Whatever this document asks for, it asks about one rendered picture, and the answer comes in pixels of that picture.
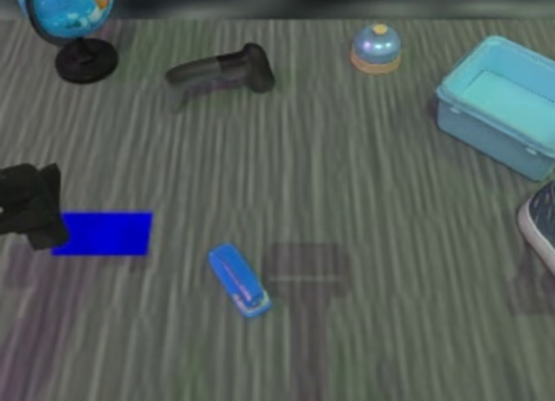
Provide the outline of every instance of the white shoe sole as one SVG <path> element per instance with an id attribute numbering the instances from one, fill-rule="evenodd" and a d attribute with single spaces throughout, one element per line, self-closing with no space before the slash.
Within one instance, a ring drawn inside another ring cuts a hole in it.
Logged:
<path id="1" fill-rule="evenodd" d="M 555 247 L 543 234 L 538 230 L 530 215 L 530 200 L 528 200 L 520 209 L 517 216 L 519 230 L 524 239 L 533 248 L 538 256 L 547 265 L 547 268 L 555 274 Z"/>

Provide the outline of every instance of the black handheld object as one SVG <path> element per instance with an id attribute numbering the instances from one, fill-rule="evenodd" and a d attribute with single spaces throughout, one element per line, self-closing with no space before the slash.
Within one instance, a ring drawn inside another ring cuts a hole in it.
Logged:
<path id="1" fill-rule="evenodd" d="M 111 43 L 96 38 L 68 39 L 50 35 L 35 11 L 35 0 L 24 0 L 31 26 L 47 43 L 62 47 L 55 60 L 58 75 L 66 82 L 89 84 L 108 77 L 116 69 L 119 56 Z"/>
<path id="2" fill-rule="evenodd" d="M 267 93 L 276 84 L 264 49 L 247 43 L 242 50 L 181 64 L 166 72 L 173 111 L 192 95 L 214 89 L 246 85 L 255 93 Z"/>
<path id="3" fill-rule="evenodd" d="M 38 251 L 69 239 L 60 215 L 62 175 L 56 164 L 37 170 L 21 164 L 0 170 L 0 234 L 26 234 Z"/>

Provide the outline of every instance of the globe base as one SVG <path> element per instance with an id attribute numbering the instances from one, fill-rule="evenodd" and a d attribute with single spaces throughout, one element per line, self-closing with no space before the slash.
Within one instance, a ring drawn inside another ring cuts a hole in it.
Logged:
<path id="1" fill-rule="evenodd" d="M 111 43 L 94 38 L 77 38 L 55 58 L 55 69 L 66 82 L 90 84 L 110 76 L 119 56 Z"/>

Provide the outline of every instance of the dark background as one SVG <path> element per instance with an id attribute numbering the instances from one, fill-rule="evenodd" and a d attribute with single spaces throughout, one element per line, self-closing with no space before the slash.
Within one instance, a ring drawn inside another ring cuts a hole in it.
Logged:
<path id="1" fill-rule="evenodd" d="M 116 0 L 114 17 L 551 16 L 555 0 Z M 0 0 L 0 17 L 17 17 Z"/>

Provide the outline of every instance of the globe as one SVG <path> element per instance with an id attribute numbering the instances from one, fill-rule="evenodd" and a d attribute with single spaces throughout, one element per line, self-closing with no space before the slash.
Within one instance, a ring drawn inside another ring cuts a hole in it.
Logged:
<path id="1" fill-rule="evenodd" d="M 108 42 L 86 35 L 108 19 L 114 0 L 17 0 L 36 33 L 62 46 L 55 60 L 58 75 L 74 83 L 96 82 L 110 75 L 118 54 Z"/>

